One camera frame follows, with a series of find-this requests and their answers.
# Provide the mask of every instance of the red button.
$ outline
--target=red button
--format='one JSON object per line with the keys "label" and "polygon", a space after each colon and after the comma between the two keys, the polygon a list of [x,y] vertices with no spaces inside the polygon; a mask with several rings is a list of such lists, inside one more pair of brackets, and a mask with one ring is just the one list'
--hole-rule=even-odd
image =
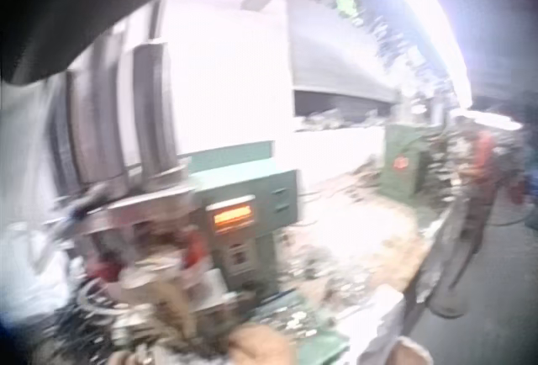
{"label": "red button", "polygon": [[409,166],[409,159],[405,156],[398,156],[395,160],[394,160],[394,165],[393,167],[397,170],[403,170],[405,168],[407,168],[407,166]]}

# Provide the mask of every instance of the concrete floor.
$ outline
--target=concrete floor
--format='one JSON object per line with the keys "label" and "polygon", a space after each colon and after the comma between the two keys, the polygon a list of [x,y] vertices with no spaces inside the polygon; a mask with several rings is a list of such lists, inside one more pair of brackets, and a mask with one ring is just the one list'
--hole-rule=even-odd
{"label": "concrete floor", "polygon": [[[523,212],[501,193],[489,223]],[[444,320],[426,310],[410,334],[436,365],[538,363],[538,232],[490,225],[458,290],[469,301],[466,315]]]}

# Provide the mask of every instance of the cable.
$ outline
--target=cable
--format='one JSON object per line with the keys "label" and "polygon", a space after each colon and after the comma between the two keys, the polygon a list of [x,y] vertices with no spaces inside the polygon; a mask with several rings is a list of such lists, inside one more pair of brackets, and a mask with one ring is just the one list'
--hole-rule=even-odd
{"label": "cable", "polygon": [[523,215],[523,217],[519,218],[518,220],[511,220],[509,222],[504,222],[501,224],[488,224],[488,226],[502,228],[505,226],[517,225],[517,224],[520,224],[521,222],[525,222],[528,218],[530,218],[533,215],[534,212],[535,212],[535,207],[533,206],[529,213]]}
{"label": "cable", "polygon": [[99,282],[98,279],[93,279],[92,281],[84,285],[78,292],[78,295],[76,297],[76,302],[81,307],[81,309],[89,313],[94,313],[96,315],[103,315],[103,316],[121,316],[128,313],[129,312],[128,309],[103,308],[103,307],[96,306],[95,304],[90,303],[87,295],[90,289],[95,287],[98,284],[98,282]]}

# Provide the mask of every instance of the green machine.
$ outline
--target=green machine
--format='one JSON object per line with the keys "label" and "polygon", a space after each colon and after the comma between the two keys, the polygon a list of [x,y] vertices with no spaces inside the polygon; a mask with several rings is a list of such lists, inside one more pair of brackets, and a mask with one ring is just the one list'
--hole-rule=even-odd
{"label": "green machine", "polygon": [[389,124],[385,133],[385,164],[380,193],[410,204],[425,183],[428,166],[428,134],[424,125]]}
{"label": "green machine", "polygon": [[297,172],[278,166],[270,141],[188,157],[196,190],[193,223],[207,237],[229,288],[276,294],[275,235],[298,220]]}

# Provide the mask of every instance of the industrial machine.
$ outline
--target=industrial machine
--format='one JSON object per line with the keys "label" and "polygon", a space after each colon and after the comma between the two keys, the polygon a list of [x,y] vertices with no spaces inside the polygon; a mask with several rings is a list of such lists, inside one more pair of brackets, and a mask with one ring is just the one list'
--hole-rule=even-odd
{"label": "industrial machine", "polygon": [[276,164],[270,141],[178,153],[160,8],[133,51],[140,165],[126,167],[119,136],[121,34],[102,34],[82,67],[50,82],[49,149],[65,215],[49,235],[73,241],[111,297],[150,304],[145,326],[184,343],[218,329],[204,319],[229,308],[229,291],[256,302],[278,293],[275,235],[297,221],[297,175]]}

